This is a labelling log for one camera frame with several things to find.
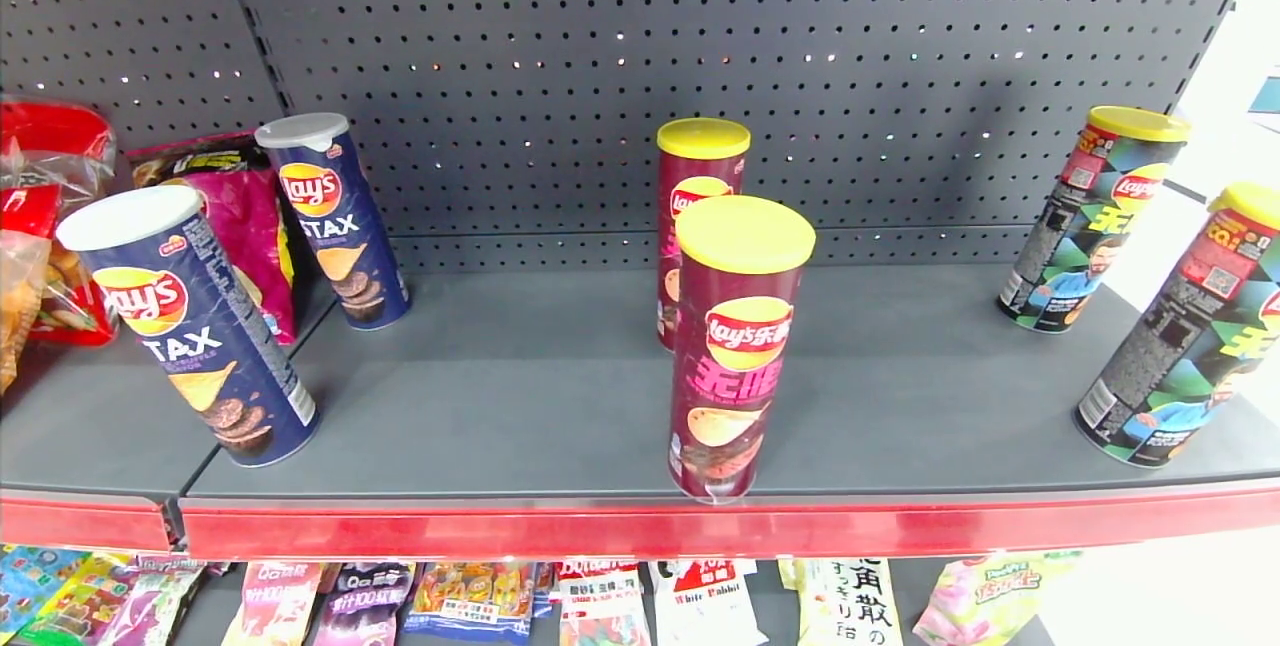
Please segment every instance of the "yellow plastic lid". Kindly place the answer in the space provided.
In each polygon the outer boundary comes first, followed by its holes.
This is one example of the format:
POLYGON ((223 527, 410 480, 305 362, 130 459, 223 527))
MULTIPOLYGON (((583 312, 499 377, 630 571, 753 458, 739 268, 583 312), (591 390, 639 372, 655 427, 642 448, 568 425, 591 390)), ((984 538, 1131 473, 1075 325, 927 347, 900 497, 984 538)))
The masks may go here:
POLYGON ((685 255, 724 272, 782 272, 804 266, 817 233, 804 216, 758 196, 712 196, 676 217, 685 255))
POLYGON ((751 132, 723 118, 681 118, 659 128, 658 148, 681 159, 732 159, 751 148, 751 132))
POLYGON ((1190 123, 1143 107, 1092 107, 1089 123, 1129 139, 1178 143, 1192 134, 1190 123))
POLYGON ((1280 191, 1271 185, 1251 184, 1248 180, 1236 180, 1208 205, 1208 210, 1230 209, 1243 217, 1261 223, 1262 226, 1280 230, 1280 191))

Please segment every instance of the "gray pegboard panel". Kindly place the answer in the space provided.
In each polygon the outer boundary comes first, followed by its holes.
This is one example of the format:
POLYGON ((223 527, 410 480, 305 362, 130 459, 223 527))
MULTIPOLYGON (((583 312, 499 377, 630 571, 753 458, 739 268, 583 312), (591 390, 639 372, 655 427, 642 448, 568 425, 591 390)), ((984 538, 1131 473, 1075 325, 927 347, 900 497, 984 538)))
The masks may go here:
POLYGON ((237 0, 4 0, 0 84, 88 104, 123 148, 283 110, 237 0))
MULTIPOLYGON (((1012 262, 1028 226, 824 228, 810 266, 1012 262)), ((399 235, 392 248, 406 272, 649 269, 653 232, 399 235)))
POLYGON ((652 136, 751 127, 819 226, 1033 223, 1093 104, 1166 109, 1230 0, 247 0, 394 235, 653 228, 652 136))

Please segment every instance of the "white plastic lid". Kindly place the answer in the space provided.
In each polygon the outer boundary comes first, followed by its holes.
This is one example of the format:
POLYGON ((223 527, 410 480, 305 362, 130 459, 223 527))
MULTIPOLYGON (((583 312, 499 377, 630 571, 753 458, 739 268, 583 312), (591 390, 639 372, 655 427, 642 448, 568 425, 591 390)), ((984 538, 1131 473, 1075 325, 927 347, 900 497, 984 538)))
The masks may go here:
POLYGON ((191 185, 151 185, 93 201, 63 219, 58 240, 72 251, 114 249, 165 232, 200 212, 205 197, 191 185))
POLYGON ((302 113, 257 127, 253 139, 262 148, 306 146, 317 154, 325 154, 334 138, 346 134, 349 128, 347 116, 339 113, 302 113))

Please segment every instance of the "potato chip can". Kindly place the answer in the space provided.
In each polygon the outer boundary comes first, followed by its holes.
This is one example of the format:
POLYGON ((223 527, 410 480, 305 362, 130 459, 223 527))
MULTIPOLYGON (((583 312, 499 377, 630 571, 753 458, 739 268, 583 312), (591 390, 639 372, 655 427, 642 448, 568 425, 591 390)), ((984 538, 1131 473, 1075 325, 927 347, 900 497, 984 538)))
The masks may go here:
POLYGON ((1187 123, 1137 107, 1092 107, 996 304, 1019 326, 1065 333, 1187 145, 1187 123))
POLYGON ((681 118, 658 130, 658 340, 676 349, 680 246, 676 217, 695 201, 737 194, 751 132, 722 118, 681 118))
POLYGON ((408 289, 347 116, 306 113, 253 132, 280 178, 298 225, 329 278, 347 324, 374 331, 408 312, 408 289))
POLYGON ((316 404, 202 207, 188 185, 125 191, 70 214, 58 237, 227 454, 270 464, 310 440, 316 404))
POLYGON ((671 397, 672 478, 708 504, 739 499, 773 408, 800 271, 817 240, 794 210, 755 196, 691 203, 671 397))
POLYGON ((1210 212, 1075 408, 1089 441, 1128 464, 1181 453, 1280 339, 1280 191, 1240 182, 1210 212))

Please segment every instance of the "blue chip can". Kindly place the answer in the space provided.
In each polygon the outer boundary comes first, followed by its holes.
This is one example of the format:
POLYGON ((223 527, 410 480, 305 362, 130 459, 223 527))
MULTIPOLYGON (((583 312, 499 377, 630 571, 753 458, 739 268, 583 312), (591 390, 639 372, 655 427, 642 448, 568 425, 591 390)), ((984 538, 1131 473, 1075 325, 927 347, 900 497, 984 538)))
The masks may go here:
POLYGON ((347 322, 371 331, 408 312, 408 290, 349 128, 342 114, 306 113, 268 123, 253 137, 279 173, 347 322))
POLYGON ((316 404, 202 207, 188 185, 152 185, 87 205, 58 235, 228 455, 260 467, 310 440, 316 404))

